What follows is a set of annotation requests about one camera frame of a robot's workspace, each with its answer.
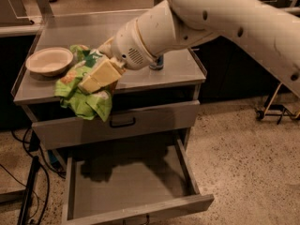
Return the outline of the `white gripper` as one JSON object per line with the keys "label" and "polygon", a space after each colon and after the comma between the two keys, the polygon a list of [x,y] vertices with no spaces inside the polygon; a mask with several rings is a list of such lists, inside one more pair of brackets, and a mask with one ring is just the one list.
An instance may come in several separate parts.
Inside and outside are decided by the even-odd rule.
{"label": "white gripper", "polygon": [[85,94],[95,93],[117,82],[126,72],[125,66],[128,69],[139,70],[157,60],[145,48],[136,19],[123,25],[98,49],[111,59],[98,61],[96,66],[83,76],[78,87]]}

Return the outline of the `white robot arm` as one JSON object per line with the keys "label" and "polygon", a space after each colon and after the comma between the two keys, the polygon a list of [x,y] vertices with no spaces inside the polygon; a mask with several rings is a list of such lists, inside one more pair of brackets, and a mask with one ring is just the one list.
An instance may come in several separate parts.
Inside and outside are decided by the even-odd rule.
{"label": "white robot arm", "polygon": [[223,36],[300,97],[300,18],[259,0],[164,0],[99,47],[137,70],[169,51]]}

